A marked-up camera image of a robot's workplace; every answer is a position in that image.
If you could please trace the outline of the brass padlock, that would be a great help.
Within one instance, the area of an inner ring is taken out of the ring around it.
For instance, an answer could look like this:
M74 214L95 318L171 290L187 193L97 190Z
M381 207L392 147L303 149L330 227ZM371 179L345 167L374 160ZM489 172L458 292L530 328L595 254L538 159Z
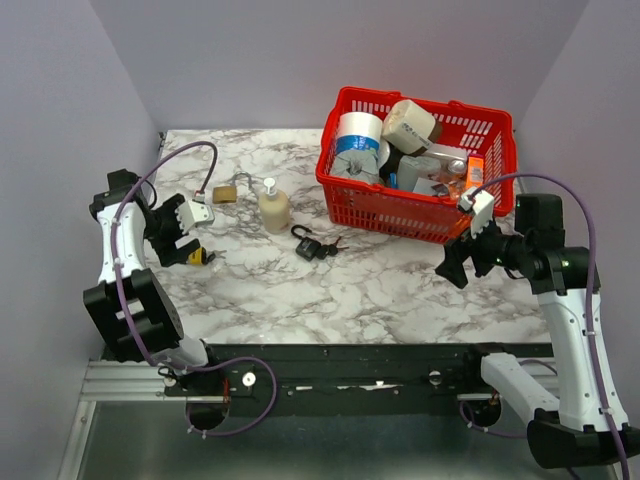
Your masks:
M214 205L236 203L238 198L237 184L241 179L247 181L247 187L253 191L253 177L246 171L236 172L231 179L222 185L215 186L212 190L212 203Z

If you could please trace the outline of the yellow black padlock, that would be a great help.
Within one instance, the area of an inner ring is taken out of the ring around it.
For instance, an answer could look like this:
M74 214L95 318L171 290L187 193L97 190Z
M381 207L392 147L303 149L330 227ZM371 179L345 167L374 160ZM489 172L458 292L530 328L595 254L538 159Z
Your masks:
M187 263L189 265L205 266L215 259L216 253L214 251L209 251L205 247L199 247L188 256Z

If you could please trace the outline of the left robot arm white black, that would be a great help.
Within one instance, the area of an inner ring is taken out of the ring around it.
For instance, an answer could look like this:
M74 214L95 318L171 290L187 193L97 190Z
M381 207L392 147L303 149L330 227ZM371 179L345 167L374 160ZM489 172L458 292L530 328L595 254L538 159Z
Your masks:
M107 190L89 206L101 227L103 258L97 285L83 293L84 306L117 361L188 371L187 382L197 393L212 394L222 372L209 362L204 342L184 332L176 307L146 263L144 246L151 245L164 267L184 264L201 244L178 241L212 224L214 213L181 194L153 208L139 189L142 178L126 169L109 173L107 181Z

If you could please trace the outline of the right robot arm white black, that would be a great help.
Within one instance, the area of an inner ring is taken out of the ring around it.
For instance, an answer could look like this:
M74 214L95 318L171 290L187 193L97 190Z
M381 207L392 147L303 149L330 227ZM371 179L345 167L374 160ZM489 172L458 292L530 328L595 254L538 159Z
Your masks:
M461 195L469 227L445 246L439 276L458 288L468 283L464 263L477 277L493 268L526 279L547 323L558 390L552 394L504 350L464 362L469 390L496 390L526 426L530 452L546 469L623 464L639 453L639 431L616 394L600 321L600 283L590 252L565 244L562 200L552 194L516 198L515 232L496 224L493 196L476 188Z

